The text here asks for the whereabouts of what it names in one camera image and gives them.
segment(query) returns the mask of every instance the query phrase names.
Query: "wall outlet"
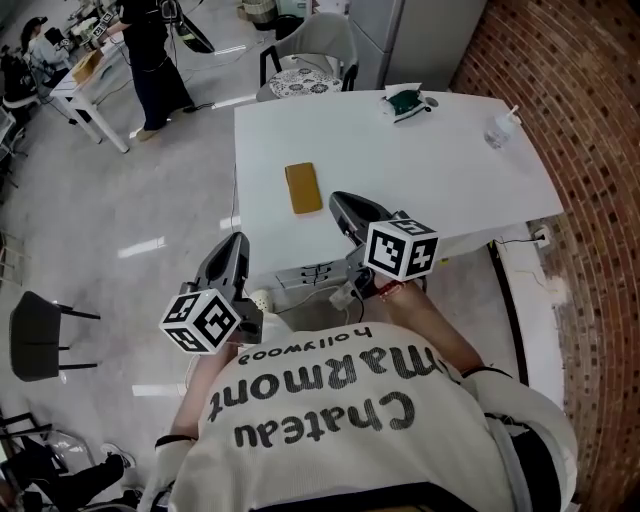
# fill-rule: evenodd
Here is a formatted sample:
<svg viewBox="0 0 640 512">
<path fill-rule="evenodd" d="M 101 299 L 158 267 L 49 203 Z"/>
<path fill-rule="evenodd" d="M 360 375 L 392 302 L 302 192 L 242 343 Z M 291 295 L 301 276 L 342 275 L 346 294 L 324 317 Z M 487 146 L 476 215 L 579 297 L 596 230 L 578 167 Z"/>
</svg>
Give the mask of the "wall outlet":
<svg viewBox="0 0 640 512">
<path fill-rule="evenodd" d="M 551 245 L 551 230 L 549 229 L 549 226 L 546 224 L 540 226 L 535 233 L 533 233 L 533 238 L 536 241 L 538 249 Z"/>
<path fill-rule="evenodd" d="M 355 297 L 351 295 L 352 291 L 353 285 L 351 281 L 347 281 L 329 297 L 329 302 L 331 302 L 333 307 L 338 311 L 343 311 L 355 299 Z"/>
</svg>

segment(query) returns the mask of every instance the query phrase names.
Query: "refrigerator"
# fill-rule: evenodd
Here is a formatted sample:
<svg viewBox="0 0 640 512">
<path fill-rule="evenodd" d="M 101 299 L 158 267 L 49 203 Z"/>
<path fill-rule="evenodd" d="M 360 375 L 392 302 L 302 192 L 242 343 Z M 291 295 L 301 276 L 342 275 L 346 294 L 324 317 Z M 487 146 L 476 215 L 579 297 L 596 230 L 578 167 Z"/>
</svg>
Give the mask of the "refrigerator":
<svg viewBox="0 0 640 512">
<path fill-rule="evenodd" d="M 486 0 L 352 0 L 356 90 L 422 82 L 446 91 Z"/>
</svg>

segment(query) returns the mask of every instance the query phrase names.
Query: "patterned cushion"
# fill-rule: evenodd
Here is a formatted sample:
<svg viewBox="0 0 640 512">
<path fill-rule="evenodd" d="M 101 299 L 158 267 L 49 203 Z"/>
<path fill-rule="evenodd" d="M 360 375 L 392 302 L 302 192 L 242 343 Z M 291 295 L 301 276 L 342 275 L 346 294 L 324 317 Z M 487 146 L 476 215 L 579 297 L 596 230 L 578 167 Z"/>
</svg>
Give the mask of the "patterned cushion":
<svg viewBox="0 0 640 512">
<path fill-rule="evenodd" d="M 269 87 L 278 98 L 289 98 L 291 96 L 340 92 L 342 80 L 315 69 L 285 69 L 271 77 Z"/>
</svg>

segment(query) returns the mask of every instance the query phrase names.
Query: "green object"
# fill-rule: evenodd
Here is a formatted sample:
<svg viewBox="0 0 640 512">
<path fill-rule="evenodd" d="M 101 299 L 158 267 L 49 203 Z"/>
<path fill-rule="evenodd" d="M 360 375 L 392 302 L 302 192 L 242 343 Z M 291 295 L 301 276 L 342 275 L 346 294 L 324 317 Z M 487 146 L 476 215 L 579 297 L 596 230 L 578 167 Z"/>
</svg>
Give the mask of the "green object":
<svg viewBox="0 0 640 512">
<path fill-rule="evenodd" d="M 424 105 L 419 98 L 420 91 L 402 91 L 391 98 L 387 98 L 387 101 L 391 103 L 395 115 L 402 116 Z"/>
</svg>

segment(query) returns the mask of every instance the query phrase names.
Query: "sneaker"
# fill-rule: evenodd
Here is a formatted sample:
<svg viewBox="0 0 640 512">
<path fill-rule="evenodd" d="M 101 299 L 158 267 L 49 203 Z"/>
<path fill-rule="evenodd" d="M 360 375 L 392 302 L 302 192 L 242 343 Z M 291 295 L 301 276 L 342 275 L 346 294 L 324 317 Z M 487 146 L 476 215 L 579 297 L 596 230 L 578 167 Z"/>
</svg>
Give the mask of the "sneaker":
<svg viewBox="0 0 640 512">
<path fill-rule="evenodd" d="M 120 455 L 120 457 L 122 457 L 122 462 L 124 463 L 124 469 L 133 469 L 136 467 L 136 459 L 134 459 L 133 456 L 128 454 L 127 452 L 123 452 L 115 444 L 104 443 L 100 447 L 100 451 L 107 457 L 109 455 Z"/>
<path fill-rule="evenodd" d="M 127 491 L 132 492 L 133 494 L 135 494 L 136 498 L 138 499 L 138 501 L 140 501 L 142 499 L 142 495 L 144 494 L 144 487 L 129 487 L 126 485 L 122 486 L 122 492 L 125 493 Z"/>
<path fill-rule="evenodd" d="M 267 290 L 256 290 L 249 298 L 258 306 L 263 313 L 273 313 L 273 300 Z"/>
<path fill-rule="evenodd" d="M 151 137 L 153 137 L 159 131 L 160 130 L 145 130 L 143 128 L 138 133 L 136 133 L 136 139 L 138 139 L 138 142 L 145 142 L 149 140 Z"/>
</svg>

